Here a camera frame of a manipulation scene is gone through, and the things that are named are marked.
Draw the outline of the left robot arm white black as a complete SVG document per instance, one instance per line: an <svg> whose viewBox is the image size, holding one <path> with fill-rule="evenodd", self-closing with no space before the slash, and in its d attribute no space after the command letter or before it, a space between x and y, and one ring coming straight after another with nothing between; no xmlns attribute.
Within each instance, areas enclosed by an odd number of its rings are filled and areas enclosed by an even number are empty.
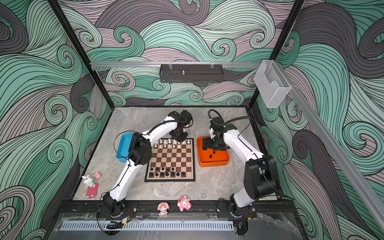
<svg viewBox="0 0 384 240"><path fill-rule="evenodd" d="M172 111L160 123L151 129L139 133L133 132L126 165L111 190L103 196L104 208L113 218L123 213L124 201L128 189L140 168L149 163L152 158L152 147L166 134L170 134L173 140L183 142L188 133L184 129L193 124L190 112L183 110L181 113Z"/></svg>

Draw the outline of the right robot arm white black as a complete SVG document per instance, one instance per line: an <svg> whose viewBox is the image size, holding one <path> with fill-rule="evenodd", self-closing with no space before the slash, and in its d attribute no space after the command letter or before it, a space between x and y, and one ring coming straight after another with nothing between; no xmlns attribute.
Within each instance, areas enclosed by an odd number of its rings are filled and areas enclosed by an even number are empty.
<svg viewBox="0 0 384 240"><path fill-rule="evenodd" d="M244 187L230 197L232 214L240 216L253 202L277 190L277 164L271 155L265 155L253 147L233 124L233 122L248 119L248 116L224 121L219 112L213 109L208 111L208 116L210 136L200 139L201 153L208 155L207 159L212 159L214 155L221 152L226 156L228 150L232 150L245 166Z"/></svg>

